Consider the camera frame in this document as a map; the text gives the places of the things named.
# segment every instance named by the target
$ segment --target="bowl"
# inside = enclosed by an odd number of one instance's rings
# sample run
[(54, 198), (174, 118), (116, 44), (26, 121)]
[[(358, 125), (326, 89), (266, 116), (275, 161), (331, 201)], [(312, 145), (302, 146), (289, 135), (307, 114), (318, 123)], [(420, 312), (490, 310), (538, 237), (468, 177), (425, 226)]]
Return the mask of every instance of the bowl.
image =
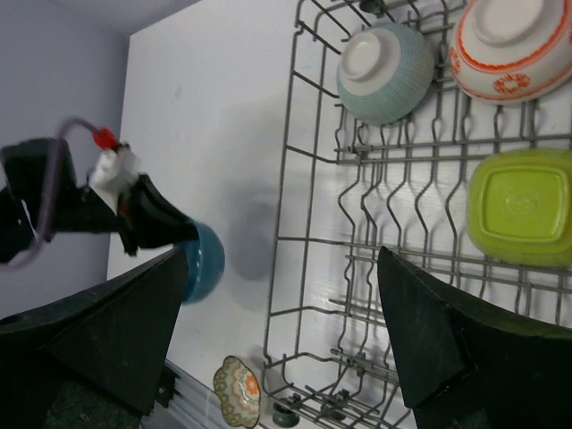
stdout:
[(260, 383), (241, 359), (226, 357), (214, 373), (213, 386), (227, 425), (257, 427), (262, 409)]
[(338, 66), (338, 93), (356, 119), (379, 126), (411, 112), (425, 96), (434, 55), (421, 33), (377, 23), (346, 45)]
[(572, 75), (570, 0), (473, 0), (449, 46), (454, 80), (496, 105), (537, 98)]
[(483, 253), (522, 265), (572, 263), (572, 151), (489, 156), (475, 169), (467, 232)]
[(183, 303), (198, 302), (215, 288), (224, 273), (224, 247), (213, 229), (189, 219), (197, 228), (198, 240), (177, 243), (187, 257), (189, 274)]

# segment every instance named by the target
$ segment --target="white wall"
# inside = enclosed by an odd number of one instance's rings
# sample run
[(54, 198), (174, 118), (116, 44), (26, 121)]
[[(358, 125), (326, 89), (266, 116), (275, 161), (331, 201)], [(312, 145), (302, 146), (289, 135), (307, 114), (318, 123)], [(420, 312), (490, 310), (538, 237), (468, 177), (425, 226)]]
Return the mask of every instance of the white wall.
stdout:
[[(2, 0), (0, 146), (53, 136), (69, 115), (118, 134), (127, 53), (126, 37), (58, 4)], [(78, 181), (84, 183), (97, 147), (81, 131), (69, 143)], [(0, 318), (102, 282), (108, 249), (105, 235), (56, 236), (24, 271), (0, 273)]]

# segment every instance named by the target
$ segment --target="dish rack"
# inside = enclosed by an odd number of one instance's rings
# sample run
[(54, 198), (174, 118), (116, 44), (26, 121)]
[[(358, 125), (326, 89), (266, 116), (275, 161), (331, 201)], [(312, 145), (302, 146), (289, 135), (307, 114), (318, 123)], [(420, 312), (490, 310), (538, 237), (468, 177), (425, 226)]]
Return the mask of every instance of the dish rack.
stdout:
[[(380, 1), (374, 17), (357, 1), (299, 0), (263, 388), (302, 422), (416, 427), (383, 321), (375, 264), (381, 246), (497, 306), (572, 327), (572, 271), (491, 259), (465, 228), (467, 182), (485, 157), (572, 148), (572, 85), (516, 106), (465, 96), (446, 57), (466, 3)], [(379, 129), (355, 121), (335, 85), (344, 43), (376, 19), (420, 30), (438, 58), (422, 104)]]

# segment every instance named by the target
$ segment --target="green plastic container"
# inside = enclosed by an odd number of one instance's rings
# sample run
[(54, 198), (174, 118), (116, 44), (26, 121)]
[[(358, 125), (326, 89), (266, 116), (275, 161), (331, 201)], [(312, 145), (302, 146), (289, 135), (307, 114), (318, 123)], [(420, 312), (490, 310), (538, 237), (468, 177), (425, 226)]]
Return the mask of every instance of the green plastic container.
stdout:
[(483, 253), (522, 265), (572, 264), (572, 151), (489, 156), (475, 170), (467, 231)]

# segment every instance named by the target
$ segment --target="rack wheel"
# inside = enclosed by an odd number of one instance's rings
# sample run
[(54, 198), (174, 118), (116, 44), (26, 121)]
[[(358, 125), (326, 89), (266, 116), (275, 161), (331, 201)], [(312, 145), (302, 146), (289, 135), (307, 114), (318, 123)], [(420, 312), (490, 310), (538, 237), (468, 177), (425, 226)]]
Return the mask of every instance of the rack wheel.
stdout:
[(278, 403), (274, 404), (273, 409), (272, 421), (279, 427), (294, 427), (300, 422), (300, 416)]
[(336, 408), (330, 408), (327, 409), (324, 412), (324, 417), (325, 418), (329, 418), (330, 420), (336, 420), (338, 422), (343, 421), (344, 418), (346, 418), (343, 413), (341, 413), (338, 409)]

